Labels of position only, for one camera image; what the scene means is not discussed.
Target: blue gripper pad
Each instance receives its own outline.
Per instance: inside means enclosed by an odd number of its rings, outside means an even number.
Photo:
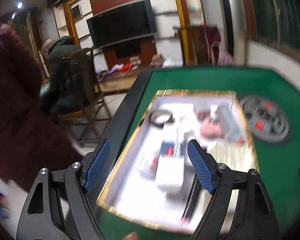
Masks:
[[[189,142],[187,146],[188,156],[194,167],[195,173],[198,176],[201,186],[208,190],[209,194],[212,194],[215,187],[212,183],[212,173],[208,168],[207,164],[204,162],[199,151],[194,146],[193,142]]]
[[[106,140],[98,155],[93,160],[90,168],[88,169],[86,183],[84,184],[86,192],[89,192],[97,185],[103,167],[105,166],[106,161],[110,155],[110,148],[110,142]]]

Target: metal screw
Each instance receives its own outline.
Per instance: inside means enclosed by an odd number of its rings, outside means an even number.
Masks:
[[[227,167],[224,163],[218,163],[218,168],[224,170]]]
[[[251,169],[250,172],[252,175],[258,175],[258,171],[256,169]]]
[[[48,172],[48,169],[47,168],[42,168],[41,170],[40,170],[40,174],[46,174]]]
[[[74,168],[74,169],[77,169],[77,168],[79,168],[80,167],[80,165],[81,165],[81,163],[79,163],[79,162],[76,162],[76,163],[72,163],[72,168]]]

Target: black television screen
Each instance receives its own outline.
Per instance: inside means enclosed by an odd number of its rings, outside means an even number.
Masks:
[[[153,36],[156,32],[150,0],[138,0],[104,11],[87,20],[96,48]]]

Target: black tape roll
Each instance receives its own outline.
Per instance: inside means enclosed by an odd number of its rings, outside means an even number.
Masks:
[[[167,115],[168,118],[167,118],[167,121],[165,122],[157,122],[156,120],[163,116],[163,115]],[[174,122],[174,119],[173,119],[173,113],[171,111],[168,111],[168,110],[156,110],[156,111],[153,111],[150,116],[150,123],[153,124],[154,126],[158,127],[158,128],[163,128],[164,124],[166,122]]]

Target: green felt tabletop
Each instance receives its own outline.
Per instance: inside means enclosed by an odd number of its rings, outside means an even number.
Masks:
[[[271,197],[280,230],[284,231],[300,212],[300,93],[277,73],[266,69],[210,66],[153,71],[128,139],[154,94],[165,89],[232,90],[239,98],[258,94],[276,102],[286,112],[292,131],[290,142],[271,145],[254,140],[260,174]],[[97,219],[107,239],[121,239],[133,231],[137,231],[140,240],[190,238],[144,228],[104,210]]]

